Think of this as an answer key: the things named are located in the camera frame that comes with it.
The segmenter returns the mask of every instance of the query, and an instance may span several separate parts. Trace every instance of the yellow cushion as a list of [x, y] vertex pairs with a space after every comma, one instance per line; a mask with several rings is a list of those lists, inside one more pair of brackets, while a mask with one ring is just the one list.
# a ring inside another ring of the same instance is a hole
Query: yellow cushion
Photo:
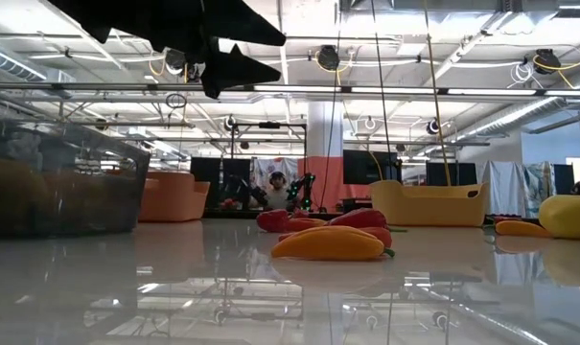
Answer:
[[555, 195], [541, 204], [539, 222], [555, 238], [580, 240], [580, 195]]

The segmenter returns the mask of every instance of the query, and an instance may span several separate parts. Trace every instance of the wire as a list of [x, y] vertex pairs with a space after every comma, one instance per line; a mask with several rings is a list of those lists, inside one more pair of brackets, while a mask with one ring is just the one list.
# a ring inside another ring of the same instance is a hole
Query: wire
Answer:
[[546, 68], [546, 69], [548, 69], [548, 70], [552, 70], [552, 71], [567, 71], [567, 70], [569, 70], [569, 69], [571, 69], [571, 68], [575, 68], [575, 67], [578, 67], [578, 66], [580, 66], [580, 61], [579, 61], [579, 62], [577, 62], [577, 63], [573, 63], [571, 66], [565, 66], [565, 67], [554, 67], [554, 66], [547, 66], [546, 64], [542, 64], [542, 63], [540, 63], [540, 62], [537, 62], [537, 58], [538, 58], [538, 57], [539, 57], [538, 55], [537, 55], [537, 56], [535, 56], [535, 57], [533, 57], [533, 58], [532, 58], [532, 62], [533, 62], [534, 64], [536, 64], [537, 66], [539, 66], [539, 67], [543, 67], [543, 68]]
[[565, 81], [565, 83], [568, 85], [568, 87], [570, 87], [571, 89], [575, 88], [575, 86], [573, 86], [573, 84], [570, 83], [570, 81], [568, 81], [567, 77], [565, 77], [565, 75], [562, 73], [562, 71], [558, 71], [558, 74], [560, 75], [560, 77], [562, 77], [562, 80]]
[[[340, 27], [338, 27], [338, 36], [336, 37], [336, 46], [338, 47], [339, 45], [340, 45]], [[317, 65], [321, 69], [324, 69], [323, 67], [321, 67], [321, 65], [319, 65], [317, 58], [315, 59], [315, 62], [317, 63]], [[321, 203], [320, 203], [319, 209], [322, 209], [324, 206], [324, 196], [326, 195], [326, 187], [328, 186], [328, 169], [330, 168], [330, 148], [332, 146], [332, 132], [333, 132], [333, 129], [335, 128], [336, 87], [338, 86], [338, 82], [339, 82], [338, 77], [339, 77], [339, 72], [335, 73], [335, 84], [334, 84], [335, 92], [333, 92], [333, 94], [332, 94], [332, 118], [330, 121], [330, 133], [328, 136], [328, 153], [326, 154], [326, 173], [324, 174], [324, 186], [323, 186], [323, 189], [321, 191], [321, 199], [320, 199]]]
[[[377, 16], [375, 15], [375, 0], [370, 0], [371, 10], [373, 14], [373, 24], [377, 28]], [[379, 84], [382, 89], [382, 107], [383, 107], [383, 125], [385, 127], [385, 143], [387, 147], [387, 157], [391, 164], [392, 162], [392, 150], [389, 145], [389, 132], [387, 130], [387, 110], [385, 110], [385, 94], [383, 93], [383, 69], [381, 66], [382, 53], [379, 49], [379, 35], [377, 34], [377, 29], [375, 29], [375, 46], [377, 47], [377, 61], [379, 62]]]
[[160, 69], [159, 72], [155, 71], [153, 69], [153, 65], [151, 64], [151, 61], [149, 61], [149, 69], [151, 70], [151, 72], [156, 75], [157, 77], [161, 77], [164, 74], [164, 68], [166, 67], [166, 52], [164, 52], [164, 59], [162, 60], [162, 69]]
[[368, 153], [370, 153], [370, 156], [373, 157], [373, 160], [375, 161], [375, 164], [377, 164], [377, 169], [379, 169], [379, 179], [381, 181], [383, 181], [382, 166], [379, 165], [379, 161], [377, 160], [377, 157], [375, 157], [375, 155], [373, 154], [373, 152], [371, 152], [369, 150]]
[[445, 153], [445, 142], [443, 141], [443, 128], [441, 127], [441, 111], [439, 109], [439, 98], [436, 92], [436, 76], [434, 75], [434, 63], [432, 62], [432, 44], [430, 36], [430, 23], [428, 17], [428, 0], [424, 0], [424, 17], [426, 18], [426, 42], [428, 44], [430, 73], [432, 76], [432, 90], [434, 91], [434, 108], [436, 109], [436, 124], [439, 126], [439, 142], [441, 143], [441, 150], [443, 151], [443, 164], [445, 165], [445, 178], [447, 179], [448, 187], [452, 185], [452, 177], [450, 176], [450, 166], [447, 162], [447, 154]]

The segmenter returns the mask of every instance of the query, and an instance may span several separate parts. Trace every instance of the white pillar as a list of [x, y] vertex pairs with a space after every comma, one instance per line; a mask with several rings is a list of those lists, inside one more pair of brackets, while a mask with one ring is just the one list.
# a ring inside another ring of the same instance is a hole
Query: white pillar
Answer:
[[343, 104], [341, 102], [336, 102], [334, 112], [333, 116], [332, 102], [309, 102], [307, 156], [328, 156], [328, 144], [330, 143], [330, 156], [342, 157]]

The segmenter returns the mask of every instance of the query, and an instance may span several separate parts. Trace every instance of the yellow tub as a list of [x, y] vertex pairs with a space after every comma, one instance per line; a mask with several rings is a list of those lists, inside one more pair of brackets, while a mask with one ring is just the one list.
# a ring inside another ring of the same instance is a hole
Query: yellow tub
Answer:
[[485, 184], [414, 187], [385, 180], [370, 185], [373, 208], [388, 224], [405, 226], [481, 226], [488, 192]]

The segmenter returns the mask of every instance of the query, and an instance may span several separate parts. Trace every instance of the yellow cable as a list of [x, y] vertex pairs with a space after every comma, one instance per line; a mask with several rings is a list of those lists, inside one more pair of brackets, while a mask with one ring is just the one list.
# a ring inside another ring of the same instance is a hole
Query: yellow cable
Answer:
[[379, 179], [381, 181], [383, 181], [382, 166], [379, 165], [379, 161], [377, 161], [377, 157], [375, 157], [375, 155], [373, 154], [373, 152], [368, 151], [368, 153], [370, 153], [370, 156], [373, 157], [373, 160], [375, 161], [375, 164], [377, 164], [377, 169], [379, 169]]
[[153, 69], [153, 65], [151, 64], [151, 60], [149, 60], [149, 69], [157, 77], [161, 77], [164, 74], [165, 68], [166, 68], [166, 54], [164, 54], [164, 59], [162, 59], [162, 69], [159, 72], [157, 72]]
[[443, 163], [445, 165], [445, 178], [447, 185], [451, 187], [452, 177], [450, 176], [450, 166], [447, 163], [447, 154], [445, 153], [445, 142], [443, 141], [443, 128], [441, 127], [441, 111], [439, 110], [439, 99], [436, 92], [436, 76], [434, 75], [434, 62], [432, 61], [432, 43], [430, 36], [430, 24], [428, 17], [428, 0], [424, 0], [424, 17], [426, 18], [426, 42], [428, 44], [429, 60], [430, 60], [430, 74], [432, 76], [432, 93], [434, 94], [434, 107], [436, 109], [436, 124], [439, 127], [439, 142], [441, 143], [441, 150], [443, 151]]
[[569, 69], [571, 69], [571, 68], [575, 68], [575, 67], [578, 67], [578, 66], [580, 66], [580, 61], [579, 61], [579, 62], [577, 62], [577, 63], [574, 63], [574, 64], [572, 64], [571, 66], [565, 66], [565, 67], [554, 67], [554, 66], [547, 66], [547, 65], [545, 65], [545, 64], [542, 64], [542, 63], [540, 63], [540, 62], [537, 62], [537, 58], [538, 58], [538, 57], [539, 57], [539, 56], [535, 56], [535, 57], [533, 57], [533, 58], [532, 58], [532, 62], [533, 62], [534, 64], [536, 64], [537, 66], [540, 66], [540, 67], [543, 67], [543, 68], [546, 68], [546, 69], [549, 69], [549, 70], [552, 70], [552, 71], [567, 71], [567, 70], [569, 70]]
[[568, 81], [567, 77], [565, 77], [565, 75], [562, 73], [562, 71], [558, 71], [558, 74], [560, 75], [560, 77], [562, 77], [562, 80], [565, 81], [565, 83], [568, 85], [568, 87], [570, 87], [571, 89], [575, 88], [575, 86], [573, 86], [573, 84], [571, 84], [570, 81]]

